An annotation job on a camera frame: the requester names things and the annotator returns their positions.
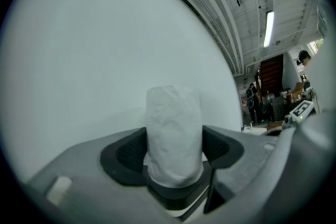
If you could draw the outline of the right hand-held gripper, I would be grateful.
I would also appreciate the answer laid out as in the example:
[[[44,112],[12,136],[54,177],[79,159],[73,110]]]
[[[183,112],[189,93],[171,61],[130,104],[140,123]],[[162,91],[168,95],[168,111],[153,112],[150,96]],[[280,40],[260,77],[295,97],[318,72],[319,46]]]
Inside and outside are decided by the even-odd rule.
[[[314,114],[314,103],[312,101],[303,100],[285,116],[282,127],[297,127],[312,113]]]

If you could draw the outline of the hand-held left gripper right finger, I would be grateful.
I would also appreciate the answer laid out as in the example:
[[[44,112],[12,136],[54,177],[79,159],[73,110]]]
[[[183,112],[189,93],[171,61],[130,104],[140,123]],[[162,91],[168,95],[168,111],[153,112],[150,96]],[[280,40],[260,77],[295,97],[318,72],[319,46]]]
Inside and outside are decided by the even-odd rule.
[[[214,169],[215,188],[235,196],[259,174],[278,136],[254,135],[211,125],[203,126],[203,153]]]

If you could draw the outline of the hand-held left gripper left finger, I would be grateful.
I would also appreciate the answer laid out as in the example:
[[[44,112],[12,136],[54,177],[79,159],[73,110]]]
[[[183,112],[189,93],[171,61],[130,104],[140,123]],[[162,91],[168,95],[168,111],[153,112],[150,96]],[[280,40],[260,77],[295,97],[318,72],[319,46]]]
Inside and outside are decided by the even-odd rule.
[[[158,202],[146,187],[126,187],[110,178],[100,164],[101,151],[134,133],[123,131],[65,150],[25,186],[26,194],[49,216],[156,216]],[[59,203],[47,193],[58,177],[70,178]]]

